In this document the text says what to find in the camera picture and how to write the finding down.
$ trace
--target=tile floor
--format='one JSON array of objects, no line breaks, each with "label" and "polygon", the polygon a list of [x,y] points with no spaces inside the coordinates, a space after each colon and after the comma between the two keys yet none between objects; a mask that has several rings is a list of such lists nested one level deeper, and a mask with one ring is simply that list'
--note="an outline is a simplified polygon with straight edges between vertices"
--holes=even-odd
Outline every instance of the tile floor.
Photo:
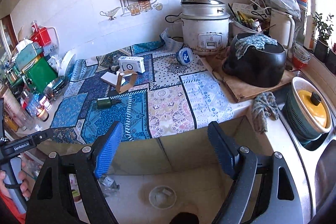
[{"label": "tile floor", "polygon": [[[106,200],[120,224],[169,224],[186,206],[197,214],[200,224],[210,224],[225,199],[224,187],[230,187],[230,184],[223,185],[217,164],[183,172],[114,176],[114,179],[120,184],[120,190]],[[149,192],[158,185],[175,190],[177,201],[172,208],[158,210],[150,205]],[[89,223],[83,204],[76,207],[80,219]]]}]

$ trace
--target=product box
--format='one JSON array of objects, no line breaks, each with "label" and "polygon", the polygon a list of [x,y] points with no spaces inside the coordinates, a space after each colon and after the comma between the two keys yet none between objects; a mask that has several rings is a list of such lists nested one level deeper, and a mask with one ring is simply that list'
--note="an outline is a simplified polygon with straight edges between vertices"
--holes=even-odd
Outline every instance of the product box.
[{"label": "product box", "polygon": [[143,63],[143,57],[122,56],[118,59],[121,69],[134,70],[136,72],[144,73],[145,65]]}]

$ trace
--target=electric kettle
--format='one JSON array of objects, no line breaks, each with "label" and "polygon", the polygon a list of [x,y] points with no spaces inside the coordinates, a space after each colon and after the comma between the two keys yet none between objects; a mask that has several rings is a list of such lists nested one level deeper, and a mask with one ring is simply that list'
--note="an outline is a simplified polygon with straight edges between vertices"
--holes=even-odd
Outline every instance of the electric kettle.
[{"label": "electric kettle", "polygon": [[294,38],[295,22],[293,16],[272,9],[269,35],[281,44],[286,53],[292,47]]}]

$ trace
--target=wooden cutting board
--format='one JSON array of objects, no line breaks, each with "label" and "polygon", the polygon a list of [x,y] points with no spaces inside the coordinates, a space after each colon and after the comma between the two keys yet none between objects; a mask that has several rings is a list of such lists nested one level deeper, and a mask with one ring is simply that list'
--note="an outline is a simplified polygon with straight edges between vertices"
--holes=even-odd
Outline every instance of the wooden cutting board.
[{"label": "wooden cutting board", "polygon": [[221,81],[231,92],[237,103],[254,99],[258,94],[265,91],[275,91],[283,85],[290,83],[295,76],[293,72],[285,70],[280,83],[271,88],[260,88],[258,86],[249,85],[239,78],[224,73],[221,60],[214,56],[207,56],[206,61],[213,69],[213,75]]}]

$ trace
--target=patchwork tablecloth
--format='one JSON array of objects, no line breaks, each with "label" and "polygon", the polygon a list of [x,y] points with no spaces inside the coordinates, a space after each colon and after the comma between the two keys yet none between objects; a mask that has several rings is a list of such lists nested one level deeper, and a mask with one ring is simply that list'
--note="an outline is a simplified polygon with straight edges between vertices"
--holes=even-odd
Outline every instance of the patchwork tablecloth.
[{"label": "patchwork tablecloth", "polygon": [[[54,140],[62,143],[92,143],[114,121],[124,125],[122,141],[157,138],[206,127],[211,121],[233,118],[230,103],[199,56],[182,66],[175,53],[183,46],[172,40],[123,48],[103,56],[76,62],[51,127]],[[117,94],[100,77],[120,56],[143,56],[146,71],[135,86]],[[120,104],[97,109],[96,99],[111,97]]]}]

